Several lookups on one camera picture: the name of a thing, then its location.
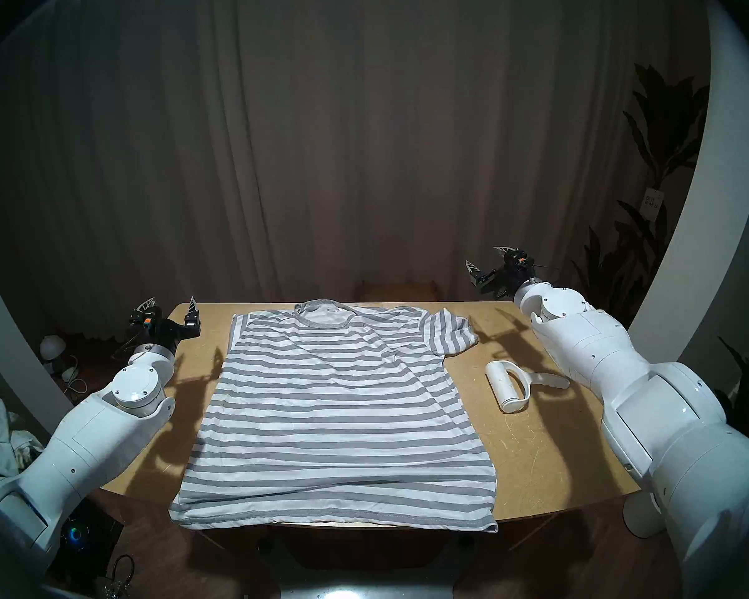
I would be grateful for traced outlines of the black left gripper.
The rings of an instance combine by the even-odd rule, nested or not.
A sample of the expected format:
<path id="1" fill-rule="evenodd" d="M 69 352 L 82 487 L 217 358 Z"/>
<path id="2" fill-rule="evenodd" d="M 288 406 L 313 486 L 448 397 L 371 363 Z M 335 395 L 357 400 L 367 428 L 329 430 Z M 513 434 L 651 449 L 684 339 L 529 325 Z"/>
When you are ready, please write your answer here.
<path id="1" fill-rule="evenodd" d="M 158 345 L 175 355 L 181 341 L 199 338 L 200 332 L 199 308 L 194 296 L 190 298 L 182 324 L 163 317 L 154 296 L 139 304 L 129 318 L 133 348 Z"/>

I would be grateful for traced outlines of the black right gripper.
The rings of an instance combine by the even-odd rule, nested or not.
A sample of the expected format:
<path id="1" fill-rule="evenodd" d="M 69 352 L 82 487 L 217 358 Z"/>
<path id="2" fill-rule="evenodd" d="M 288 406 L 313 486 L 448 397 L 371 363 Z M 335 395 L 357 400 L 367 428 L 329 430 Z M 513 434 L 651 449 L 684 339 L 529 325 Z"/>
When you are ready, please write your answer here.
<path id="1" fill-rule="evenodd" d="M 465 261 L 470 282 L 479 288 L 481 295 L 491 295 L 494 300 L 512 300 L 516 292 L 527 282 L 535 279 L 535 258 L 516 248 L 493 246 L 503 259 L 503 265 L 484 273 L 475 264 Z"/>

